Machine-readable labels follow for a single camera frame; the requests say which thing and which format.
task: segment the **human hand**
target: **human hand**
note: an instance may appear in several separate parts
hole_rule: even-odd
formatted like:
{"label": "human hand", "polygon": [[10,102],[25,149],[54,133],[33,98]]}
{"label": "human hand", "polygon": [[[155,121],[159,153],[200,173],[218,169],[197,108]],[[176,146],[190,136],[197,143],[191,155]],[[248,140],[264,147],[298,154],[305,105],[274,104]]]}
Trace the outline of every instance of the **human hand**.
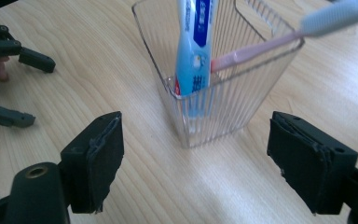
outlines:
{"label": "human hand", "polygon": [[9,60],[9,57],[2,57],[0,58],[0,81],[7,82],[8,81],[8,74],[5,69],[5,62]]}

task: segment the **light wood surface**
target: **light wood surface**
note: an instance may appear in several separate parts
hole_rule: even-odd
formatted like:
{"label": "light wood surface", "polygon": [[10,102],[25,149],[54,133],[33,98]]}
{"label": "light wood surface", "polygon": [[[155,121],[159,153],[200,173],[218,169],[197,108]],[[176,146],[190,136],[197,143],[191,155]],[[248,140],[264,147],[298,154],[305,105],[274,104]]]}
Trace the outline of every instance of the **light wood surface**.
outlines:
{"label": "light wood surface", "polygon": [[[52,74],[17,57],[7,63],[10,81],[0,83],[0,105],[36,121],[27,129],[0,127],[0,198],[18,171],[58,163],[92,120],[120,110],[125,156],[104,210],[71,214],[72,223],[346,223],[347,206],[339,216],[311,214],[266,150],[269,119],[278,110],[358,151],[358,25],[308,39],[242,131],[183,149],[158,96],[131,12],[135,2],[20,0],[0,8],[0,24],[57,63]],[[295,27],[329,4],[267,2]]]}

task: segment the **clear plastic cup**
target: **clear plastic cup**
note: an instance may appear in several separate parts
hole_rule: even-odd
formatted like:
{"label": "clear plastic cup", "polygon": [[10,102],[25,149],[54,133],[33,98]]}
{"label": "clear plastic cup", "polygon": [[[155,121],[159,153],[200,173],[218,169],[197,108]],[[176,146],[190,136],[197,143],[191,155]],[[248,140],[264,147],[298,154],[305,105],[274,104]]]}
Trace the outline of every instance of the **clear plastic cup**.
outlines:
{"label": "clear plastic cup", "polygon": [[[174,93],[179,20],[176,0],[144,0],[132,7],[150,55],[158,91],[183,147],[195,147],[243,128],[301,49],[300,39],[247,63],[211,74],[208,88]],[[294,31],[262,0],[220,0],[213,25],[213,58]],[[201,111],[197,116],[192,110]]]}

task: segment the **pink toothbrush handle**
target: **pink toothbrush handle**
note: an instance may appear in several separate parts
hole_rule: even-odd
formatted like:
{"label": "pink toothbrush handle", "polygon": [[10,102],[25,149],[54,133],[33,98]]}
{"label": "pink toothbrush handle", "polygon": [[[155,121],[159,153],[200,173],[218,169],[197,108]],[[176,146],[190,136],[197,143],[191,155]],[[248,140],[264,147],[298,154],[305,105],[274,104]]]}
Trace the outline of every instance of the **pink toothbrush handle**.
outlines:
{"label": "pink toothbrush handle", "polygon": [[289,35],[274,38],[261,44],[231,51],[230,53],[211,61],[211,73],[221,71],[240,63],[245,63],[262,53],[276,49],[277,47],[288,44],[301,37],[303,37],[303,35],[300,32],[293,32]]}

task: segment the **blue toothpaste tube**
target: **blue toothpaste tube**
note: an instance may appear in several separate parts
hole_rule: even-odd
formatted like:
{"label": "blue toothpaste tube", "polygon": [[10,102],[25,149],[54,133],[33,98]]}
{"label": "blue toothpaste tube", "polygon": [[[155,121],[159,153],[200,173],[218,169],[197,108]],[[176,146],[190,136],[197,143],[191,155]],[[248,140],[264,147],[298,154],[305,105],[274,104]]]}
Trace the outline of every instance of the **blue toothpaste tube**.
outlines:
{"label": "blue toothpaste tube", "polygon": [[189,95],[209,86],[211,32],[218,0],[177,0],[180,38],[175,93]]}

